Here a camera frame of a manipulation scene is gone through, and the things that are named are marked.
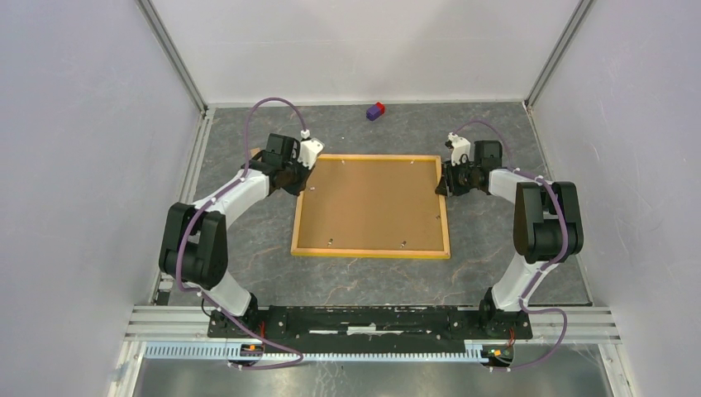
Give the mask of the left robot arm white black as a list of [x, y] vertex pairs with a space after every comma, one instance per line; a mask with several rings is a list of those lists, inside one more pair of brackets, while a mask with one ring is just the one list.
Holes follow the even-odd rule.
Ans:
[[240, 337], [259, 328], [256, 297], [228, 272], [228, 228], [255, 203], [282, 189], [297, 196], [324, 145], [307, 130], [301, 138], [271, 134], [266, 147], [249, 159], [225, 185], [194, 203], [174, 203], [167, 212], [159, 268], [184, 290], [212, 299], [229, 314], [228, 326]]

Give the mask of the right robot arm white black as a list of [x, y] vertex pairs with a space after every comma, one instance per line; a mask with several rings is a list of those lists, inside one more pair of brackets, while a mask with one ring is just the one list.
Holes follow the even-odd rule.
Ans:
[[519, 168], [503, 165], [499, 141], [471, 143], [455, 133], [446, 147], [436, 193], [461, 196], [474, 189], [510, 202], [514, 207], [514, 257], [502, 278], [485, 294], [477, 324], [487, 337], [499, 337], [511, 323], [524, 322], [527, 305], [542, 280], [561, 262], [578, 254], [584, 232], [575, 184], [550, 182]]

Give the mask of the purple red toy brick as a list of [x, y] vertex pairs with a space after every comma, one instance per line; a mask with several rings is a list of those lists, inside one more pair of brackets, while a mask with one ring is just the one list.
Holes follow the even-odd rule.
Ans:
[[385, 110], [386, 107], [381, 102], [377, 102], [366, 109], [365, 117], [369, 121], [375, 121], [376, 119], [384, 115]]

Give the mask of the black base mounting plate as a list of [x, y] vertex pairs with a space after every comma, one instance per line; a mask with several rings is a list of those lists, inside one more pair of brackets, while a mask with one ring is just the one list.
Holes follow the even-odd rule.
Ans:
[[442, 306], [269, 306], [241, 319], [274, 342], [305, 353], [457, 352], [466, 340], [529, 340], [530, 318], [489, 304]]

